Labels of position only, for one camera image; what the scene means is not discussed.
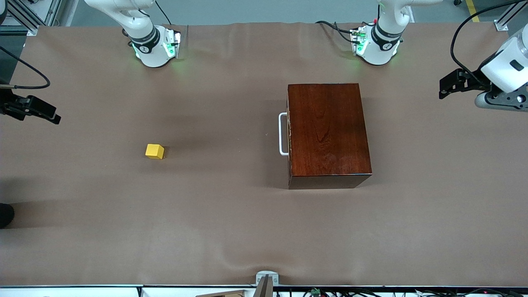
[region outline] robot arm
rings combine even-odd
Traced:
[[[400,37],[410,21],[409,6],[426,6],[442,0],[378,0],[380,17],[375,25],[353,32],[352,46],[356,55],[367,63],[383,65],[390,61],[400,45]]]
[[[161,67],[176,58],[180,33],[155,26],[142,10],[154,5],[154,0],[85,0],[85,2],[118,22],[132,40],[132,46],[143,64]]]
[[[508,38],[473,71],[456,69],[440,80],[439,98],[454,92],[484,91],[475,99],[480,108],[528,112],[528,24]]]
[[[0,24],[4,22],[6,14],[7,14],[7,0],[0,0]],[[8,52],[6,49],[2,47],[0,48],[6,54],[10,55],[12,58],[28,66],[26,62],[22,61],[17,56],[13,55],[12,53]],[[40,86],[37,88],[45,88],[49,86],[50,81],[47,78],[46,78],[46,81],[48,82],[47,85]],[[14,94],[13,89],[19,89],[19,88],[37,89],[35,87],[22,87],[22,86],[4,84],[2,79],[0,79],[0,115],[8,115],[18,120],[24,120],[26,116],[35,116],[35,117],[48,120],[57,125],[60,123],[61,116],[55,114],[55,111],[56,111],[55,106],[32,95],[29,95],[27,97],[22,97],[22,96]],[[6,210],[9,211],[9,207],[10,207],[9,205],[4,205],[0,203],[0,217],[2,216],[1,215],[2,212]],[[11,220],[9,219],[8,222],[5,224],[2,223],[1,221],[2,220],[0,219],[0,229],[7,226],[7,224],[9,224]]]

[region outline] yellow block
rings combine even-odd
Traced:
[[[151,159],[163,159],[163,152],[165,149],[159,145],[159,144],[148,144],[147,145],[147,151],[145,152],[145,156],[151,158]]]

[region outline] wooden box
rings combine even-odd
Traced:
[[[357,83],[288,86],[290,189],[355,188],[372,175]]]

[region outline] white handle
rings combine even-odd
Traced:
[[[287,156],[287,155],[289,155],[289,153],[282,151],[282,123],[280,121],[280,118],[282,116],[287,116],[287,115],[288,115],[288,113],[280,113],[279,114],[279,153],[281,155],[283,155],[283,156]]]

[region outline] metal frame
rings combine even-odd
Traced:
[[[261,277],[253,297],[273,297],[273,278],[266,274]]]
[[[20,23],[20,26],[2,26],[1,33],[36,35],[39,26],[53,25],[61,3],[62,0],[52,0],[43,20],[21,0],[7,0],[7,11]]]
[[[255,289],[255,285],[145,285],[145,284],[108,284],[108,285],[3,285],[1,289],[66,289],[66,288],[120,288],[131,287],[135,289],[140,288],[168,288],[168,289]],[[488,289],[499,291],[504,294],[515,292],[527,292],[528,287],[522,286],[404,286],[404,285],[279,285],[272,286],[275,292],[306,292],[309,288],[316,287],[327,291],[353,291],[354,289],[368,289],[374,293],[416,293],[431,290],[440,293],[452,293],[456,291],[458,294],[469,293],[476,289]]]
[[[527,6],[528,0],[510,5],[498,20],[493,21],[497,31],[508,31],[508,22]]]

